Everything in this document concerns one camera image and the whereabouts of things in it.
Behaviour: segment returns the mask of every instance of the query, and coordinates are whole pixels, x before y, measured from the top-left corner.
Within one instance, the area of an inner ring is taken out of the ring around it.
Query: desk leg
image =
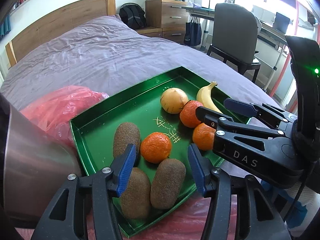
[[[207,39],[208,39],[208,33],[209,33],[209,31],[207,30],[207,25],[208,25],[208,20],[205,19],[203,38],[202,38],[202,43],[200,47],[200,51],[203,51],[203,53],[205,52],[205,46],[207,45]]]
[[[278,59],[277,59],[277,62],[276,62],[276,64],[275,64],[275,66],[273,67],[273,70],[272,70],[272,72],[271,72],[271,75],[270,75],[270,77],[268,78],[268,81],[267,81],[266,85],[265,85],[265,86],[263,87],[263,89],[262,89],[264,92],[267,91],[267,88],[268,88],[268,86],[270,85],[270,82],[271,82],[271,80],[273,79],[273,77],[274,77],[274,75],[275,75],[275,73],[276,73],[277,65],[278,65],[278,63],[279,63],[279,61],[280,61],[280,59],[281,59],[282,54],[283,54],[284,47],[285,47],[285,45],[282,46],[282,49],[281,49],[280,54],[279,54],[279,57],[278,57]]]

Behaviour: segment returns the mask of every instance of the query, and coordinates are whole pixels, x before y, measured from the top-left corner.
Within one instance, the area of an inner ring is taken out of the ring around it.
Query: table
[[[206,20],[205,28],[204,28],[204,36],[203,36],[202,44],[201,44],[201,48],[200,48],[200,50],[204,51],[204,48],[207,43],[207,38],[208,38],[207,24],[208,24],[208,20],[214,21],[214,10],[209,9],[209,8],[204,8],[204,7],[202,7],[202,8],[182,7],[182,8],[185,9],[186,12],[188,12],[192,17],[198,17],[198,18],[202,18],[202,19]],[[263,91],[266,92],[267,87],[269,86],[273,76],[276,73],[277,65],[279,64],[281,56],[284,52],[284,47],[287,46],[288,44],[285,39],[285,35],[283,33],[279,32],[276,29],[273,29],[270,25],[268,25],[264,22],[261,22],[261,24],[262,24],[262,28],[261,28],[261,31],[258,35],[258,39],[260,39],[264,42],[267,42],[272,47],[273,47],[273,45],[275,46],[275,48],[281,47],[281,51],[280,51],[279,57],[276,61],[276,64],[272,68],[271,75],[268,78],[267,83],[263,87]]]

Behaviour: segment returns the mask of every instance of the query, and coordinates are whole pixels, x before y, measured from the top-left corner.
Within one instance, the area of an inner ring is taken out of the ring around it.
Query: mandarin orange
[[[203,106],[203,104],[196,100],[190,100],[184,105],[180,113],[180,120],[186,127],[195,128],[201,123],[196,117],[196,109],[198,106]]]
[[[169,137],[161,132],[149,134],[140,145],[142,157],[151,163],[162,162],[170,155],[171,149],[172,143]]]
[[[215,132],[214,128],[201,123],[193,130],[192,140],[200,150],[212,150]]]

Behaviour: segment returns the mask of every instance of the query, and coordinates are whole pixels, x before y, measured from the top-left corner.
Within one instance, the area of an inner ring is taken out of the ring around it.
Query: black backpack
[[[147,26],[144,10],[136,3],[125,3],[120,7],[121,20],[131,29],[137,30]]]

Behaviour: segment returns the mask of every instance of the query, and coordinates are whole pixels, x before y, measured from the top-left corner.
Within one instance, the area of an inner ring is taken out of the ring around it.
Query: wooden drawer unit
[[[145,33],[143,36],[151,37],[151,38],[162,38],[162,32],[158,33]]]
[[[162,31],[162,38],[170,41],[175,41],[177,43],[183,43],[185,34],[185,28],[164,28]]]
[[[147,24],[157,28],[186,27],[188,13],[181,8],[186,5],[186,2],[177,0],[147,0]]]
[[[143,29],[137,30],[137,33],[147,37],[162,38],[162,28],[145,27]]]

